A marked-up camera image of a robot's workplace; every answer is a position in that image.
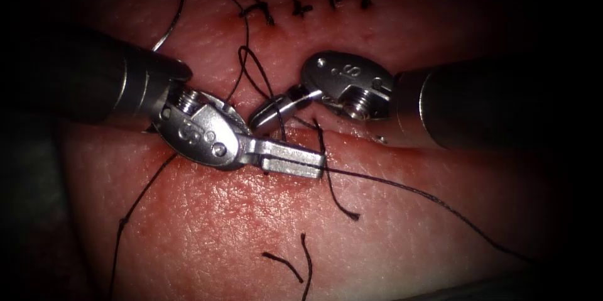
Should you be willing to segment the left arm needle driver jaw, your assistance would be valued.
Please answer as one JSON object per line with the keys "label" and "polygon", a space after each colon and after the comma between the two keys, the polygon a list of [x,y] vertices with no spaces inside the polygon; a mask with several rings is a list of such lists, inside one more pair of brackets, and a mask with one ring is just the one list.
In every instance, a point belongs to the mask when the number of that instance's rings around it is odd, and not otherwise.
{"label": "left arm needle driver jaw", "polygon": [[264,160],[288,160],[293,163],[322,165],[325,157],[313,150],[278,140],[244,136],[244,163],[265,167]]}
{"label": "left arm needle driver jaw", "polygon": [[260,168],[265,172],[283,173],[303,178],[321,178],[324,173],[324,163],[324,157],[303,161],[263,158],[260,161]]}

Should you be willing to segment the left arm needle driver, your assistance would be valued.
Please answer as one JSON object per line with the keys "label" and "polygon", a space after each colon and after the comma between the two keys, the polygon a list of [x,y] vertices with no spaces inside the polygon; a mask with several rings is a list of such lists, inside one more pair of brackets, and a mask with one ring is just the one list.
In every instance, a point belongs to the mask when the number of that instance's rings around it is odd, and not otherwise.
{"label": "left arm needle driver", "polygon": [[232,105],[212,94],[187,85],[171,90],[153,126],[170,147],[193,162],[223,171],[245,165],[239,137],[251,131]]}

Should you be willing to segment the right arm needle driver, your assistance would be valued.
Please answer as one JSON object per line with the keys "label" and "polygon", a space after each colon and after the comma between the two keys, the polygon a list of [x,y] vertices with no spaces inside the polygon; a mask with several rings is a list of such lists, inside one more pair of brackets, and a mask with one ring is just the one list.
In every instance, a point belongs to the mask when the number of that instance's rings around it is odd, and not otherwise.
{"label": "right arm needle driver", "polygon": [[336,114],[357,121],[389,117],[394,76],[368,58],[332,50],[315,53],[302,65],[301,84]]}

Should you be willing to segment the right arm needle driver jaw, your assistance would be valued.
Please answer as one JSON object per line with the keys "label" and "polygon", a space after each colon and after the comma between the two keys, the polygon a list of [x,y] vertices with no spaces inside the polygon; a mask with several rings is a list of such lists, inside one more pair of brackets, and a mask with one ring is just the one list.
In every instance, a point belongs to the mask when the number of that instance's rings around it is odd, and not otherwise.
{"label": "right arm needle driver jaw", "polygon": [[[314,95],[313,101],[311,103],[317,102],[321,98],[322,98],[322,95]],[[290,120],[291,118],[282,118],[279,111],[277,111],[277,118],[250,118],[249,117],[249,129],[252,131],[253,134],[268,134],[270,132],[280,129],[281,122],[285,123],[288,120]]]}
{"label": "right arm needle driver jaw", "polygon": [[277,118],[277,111],[282,118],[291,118],[294,113],[310,105],[313,95],[314,91],[303,84],[291,86],[284,93],[266,99],[252,112],[250,118]]}

